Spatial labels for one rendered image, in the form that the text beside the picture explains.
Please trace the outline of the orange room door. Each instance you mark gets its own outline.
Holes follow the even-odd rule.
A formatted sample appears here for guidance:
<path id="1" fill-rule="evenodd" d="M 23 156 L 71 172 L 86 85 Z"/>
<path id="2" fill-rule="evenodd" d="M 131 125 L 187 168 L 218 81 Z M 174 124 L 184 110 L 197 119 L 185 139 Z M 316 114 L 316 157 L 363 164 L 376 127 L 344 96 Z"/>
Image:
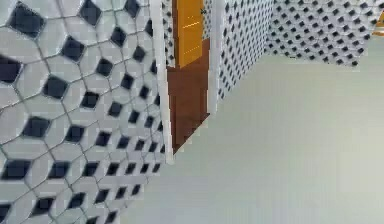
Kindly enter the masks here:
<path id="1" fill-rule="evenodd" d="M 181 68 L 202 56 L 203 0 L 177 0 L 178 61 Z"/>

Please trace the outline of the orange wooden furniture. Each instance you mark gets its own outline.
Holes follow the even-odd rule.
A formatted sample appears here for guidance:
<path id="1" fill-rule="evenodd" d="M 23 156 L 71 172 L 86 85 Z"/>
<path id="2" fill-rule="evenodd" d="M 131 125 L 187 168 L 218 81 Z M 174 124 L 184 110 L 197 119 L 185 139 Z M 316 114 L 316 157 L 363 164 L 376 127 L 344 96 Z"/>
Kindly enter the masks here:
<path id="1" fill-rule="evenodd" d="M 377 36 L 384 36 L 384 11 L 381 13 L 372 34 Z"/>

